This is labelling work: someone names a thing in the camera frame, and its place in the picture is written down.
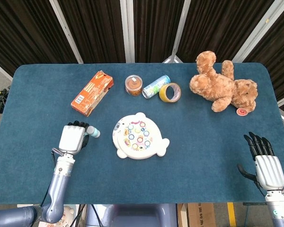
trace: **table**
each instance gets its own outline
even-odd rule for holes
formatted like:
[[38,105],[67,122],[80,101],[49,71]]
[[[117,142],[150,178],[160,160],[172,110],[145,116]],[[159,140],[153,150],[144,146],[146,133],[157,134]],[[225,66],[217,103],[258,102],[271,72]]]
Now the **table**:
[[[236,79],[252,79],[259,95],[245,117],[229,106],[221,113],[188,87],[196,64],[33,64],[19,67],[0,124],[0,204],[40,203],[53,174],[51,149],[58,147],[63,126],[74,120],[101,131],[90,138],[76,159],[65,203],[178,203],[264,201],[255,185],[242,177],[237,163],[255,173],[243,135],[268,138],[284,170],[284,126],[266,68],[234,64]],[[215,64],[218,72],[221,64]],[[114,78],[90,117],[71,108],[71,101],[93,75],[103,70]],[[128,75],[145,85],[162,75],[182,88],[176,103],[159,96],[145,99],[124,90]],[[123,116],[144,112],[170,146],[164,157],[120,159],[112,131]]]

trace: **orange box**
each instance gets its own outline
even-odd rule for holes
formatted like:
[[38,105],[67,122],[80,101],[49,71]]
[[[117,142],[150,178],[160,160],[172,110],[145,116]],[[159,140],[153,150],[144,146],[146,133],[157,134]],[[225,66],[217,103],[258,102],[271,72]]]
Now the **orange box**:
[[113,85],[114,80],[111,76],[103,71],[97,72],[71,102],[72,108],[88,117]]

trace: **soda can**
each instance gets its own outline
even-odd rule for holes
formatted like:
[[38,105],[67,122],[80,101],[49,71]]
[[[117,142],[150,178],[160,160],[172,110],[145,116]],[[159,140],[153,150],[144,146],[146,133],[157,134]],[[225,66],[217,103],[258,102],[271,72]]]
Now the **soda can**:
[[159,79],[155,80],[154,82],[152,82],[151,84],[149,84],[148,86],[146,86],[145,88],[143,88],[142,94],[145,98],[151,98],[159,92],[160,88],[164,84],[169,84],[169,83],[170,83],[170,78],[167,75],[164,75]]

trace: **yellow tape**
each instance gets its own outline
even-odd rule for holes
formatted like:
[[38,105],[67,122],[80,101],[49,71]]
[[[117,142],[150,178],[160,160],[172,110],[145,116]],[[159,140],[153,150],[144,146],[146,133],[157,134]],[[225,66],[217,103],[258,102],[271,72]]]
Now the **yellow tape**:
[[235,217],[235,210],[234,210],[234,207],[233,207],[233,203],[228,202],[227,208],[228,208],[229,225],[231,227],[236,227],[237,224],[236,224],[236,217]]
[[[174,89],[174,96],[172,97],[172,99],[167,98],[166,90],[168,87],[171,87],[172,89]],[[159,96],[163,102],[174,103],[178,101],[181,97],[181,88],[176,83],[165,84],[160,88]]]

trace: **brown teddy bear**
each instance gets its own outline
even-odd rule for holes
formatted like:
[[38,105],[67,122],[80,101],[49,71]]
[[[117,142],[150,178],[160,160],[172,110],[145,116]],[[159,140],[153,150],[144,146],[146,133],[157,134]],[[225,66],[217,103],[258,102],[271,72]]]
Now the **brown teddy bear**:
[[256,107],[257,84],[250,79],[234,80],[233,64],[228,60],[222,63],[222,74],[216,73],[213,68],[215,61],[216,55],[212,51],[197,56],[199,75],[190,80],[191,91],[213,101],[212,110],[215,112],[225,110],[229,104],[252,112]]

